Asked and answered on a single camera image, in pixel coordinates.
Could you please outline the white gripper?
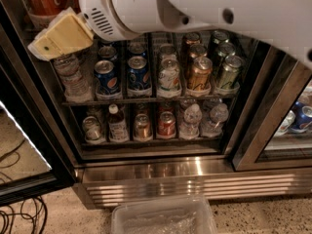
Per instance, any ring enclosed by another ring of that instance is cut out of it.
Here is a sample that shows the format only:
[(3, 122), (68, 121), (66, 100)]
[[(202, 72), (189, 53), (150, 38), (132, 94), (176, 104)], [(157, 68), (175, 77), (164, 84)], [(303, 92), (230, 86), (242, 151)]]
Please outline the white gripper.
[(106, 41), (131, 39), (112, 0), (79, 0), (79, 6), (85, 19), (72, 8), (61, 11), (27, 46), (30, 53), (49, 61), (91, 47), (95, 34)]

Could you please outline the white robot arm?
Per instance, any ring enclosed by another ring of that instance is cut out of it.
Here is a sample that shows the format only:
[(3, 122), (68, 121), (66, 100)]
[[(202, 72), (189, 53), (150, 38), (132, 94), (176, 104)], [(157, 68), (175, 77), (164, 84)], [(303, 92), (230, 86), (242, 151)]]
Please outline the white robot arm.
[(268, 43), (312, 68), (312, 0), (79, 0), (28, 45), (48, 61), (88, 48), (94, 36), (133, 40), (148, 32), (220, 28)]

